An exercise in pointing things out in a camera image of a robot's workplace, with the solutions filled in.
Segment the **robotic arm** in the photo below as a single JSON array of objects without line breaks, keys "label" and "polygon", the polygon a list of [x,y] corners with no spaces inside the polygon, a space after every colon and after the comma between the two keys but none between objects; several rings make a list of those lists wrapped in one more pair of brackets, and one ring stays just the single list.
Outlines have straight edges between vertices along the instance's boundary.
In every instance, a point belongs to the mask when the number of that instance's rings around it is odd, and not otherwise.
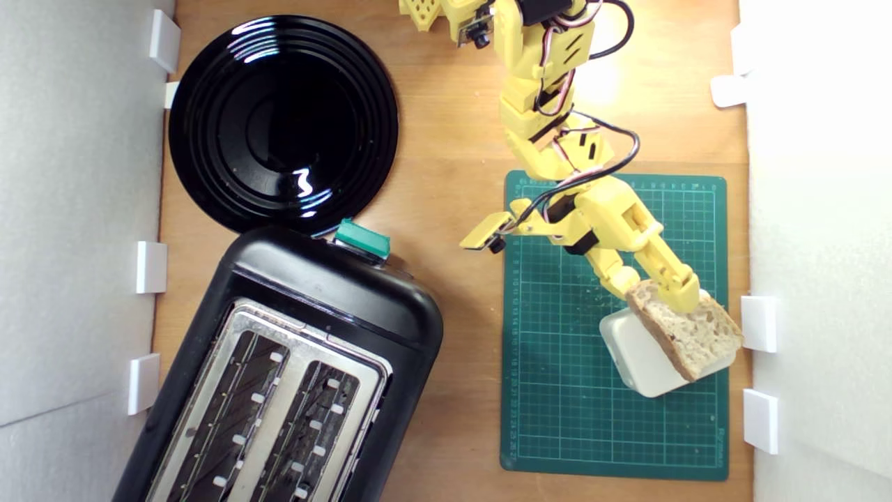
[{"label": "robotic arm", "polygon": [[[629,29],[615,47],[589,55],[594,20],[604,3],[623,8]],[[535,200],[512,201],[510,212],[490,214],[461,246],[497,253],[505,235],[546,236],[568,253],[584,255],[602,286],[622,299],[640,281],[619,255],[630,252],[673,310],[694,310],[697,275],[660,237],[663,225],[634,190],[611,176],[638,153],[638,135],[573,105],[576,68],[612,54],[631,36],[628,5],[622,0],[401,0],[401,11],[421,30],[436,15],[445,15],[458,46],[483,48],[492,42],[508,69],[500,97],[508,146],[530,178],[557,183]],[[606,130],[633,142],[630,153],[610,167],[606,164],[614,152]]]}]

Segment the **green cutting mat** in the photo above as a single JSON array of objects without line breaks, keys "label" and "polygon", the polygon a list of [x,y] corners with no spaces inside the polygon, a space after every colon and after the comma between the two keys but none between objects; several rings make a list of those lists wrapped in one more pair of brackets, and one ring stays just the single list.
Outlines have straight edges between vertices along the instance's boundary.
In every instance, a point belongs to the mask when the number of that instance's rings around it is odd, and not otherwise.
[{"label": "green cutting mat", "polygon": [[[724,179],[619,175],[661,221],[664,239],[727,307]],[[506,177],[508,201],[553,184]],[[624,260],[632,264],[630,255]],[[728,477],[728,371],[648,399],[628,389],[599,334],[625,307],[582,256],[544,237],[505,254],[501,463],[510,471],[722,481]]]}]

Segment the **wooden surface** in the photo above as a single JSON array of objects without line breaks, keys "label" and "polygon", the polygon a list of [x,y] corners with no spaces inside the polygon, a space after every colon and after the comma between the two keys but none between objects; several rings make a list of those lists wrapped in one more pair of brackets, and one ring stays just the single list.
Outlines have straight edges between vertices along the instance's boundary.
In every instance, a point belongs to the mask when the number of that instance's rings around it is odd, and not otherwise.
[{"label": "wooden surface", "polygon": [[[720,111],[709,80],[731,70],[729,31],[737,0],[631,0],[632,42],[580,72],[581,109],[638,131],[628,172],[724,176],[729,187],[731,314],[748,289],[747,149],[740,109]],[[596,47],[624,25],[599,17]],[[749,502],[752,449],[743,442],[741,389],[750,362],[731,369],[731,475],[721,483],[508,473],[499,466],[501,255],[458,242],[502,207],[515,169],[498,122],[503,70],[491,50],[461,50],[444,20],[429,33],[398,15],[396,0],[178,0],[180,71],[219,33],[254,17],[301,13],[366,40],[392,74],[401,140],[390,178],[357,221],[392,236],[392,249],[435,296],[445,321],[442,350],[384,492],[384,501],[674,500]],[[619,138],[614,146],[623,151]],[[181,188],[165,152],[161,241],[169,245],[168,292],[158,298],[154,350],[166,373],[217,261],[234,234],[205,216]]]}]

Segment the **white foam board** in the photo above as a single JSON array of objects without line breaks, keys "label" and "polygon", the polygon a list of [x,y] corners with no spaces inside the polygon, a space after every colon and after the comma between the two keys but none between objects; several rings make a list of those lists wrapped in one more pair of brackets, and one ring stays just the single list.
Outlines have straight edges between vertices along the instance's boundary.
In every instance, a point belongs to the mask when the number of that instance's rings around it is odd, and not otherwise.
[{"label": "white foam board", "polygon": [[[826,493],[832,481],[855,493],[861,471],[892,479],[892,93],[877,63],[890,15],[889,3],[741,2],[772,48],[747,75],[751,294],[779,299],[782,336],[777,354],[753,354],[753,387],[783,404],[779,457],[852,467],[813,473]],[[780,500],[790,480],[758,462],[756,500]]]}]

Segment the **bread slice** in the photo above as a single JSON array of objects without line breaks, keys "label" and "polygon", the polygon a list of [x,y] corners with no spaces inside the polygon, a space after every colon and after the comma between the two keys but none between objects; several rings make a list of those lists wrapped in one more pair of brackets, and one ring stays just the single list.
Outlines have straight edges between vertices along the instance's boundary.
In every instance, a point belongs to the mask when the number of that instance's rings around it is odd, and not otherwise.
[{"label": "bread slice", "polygon": [[686,381],[705,376],[709,366],[733,356],[743,346],[738,325],[702,289],[700,303],[690,314],[669,308],[657,296],[657,284],[652,280],[630,288],[625,299]]}]

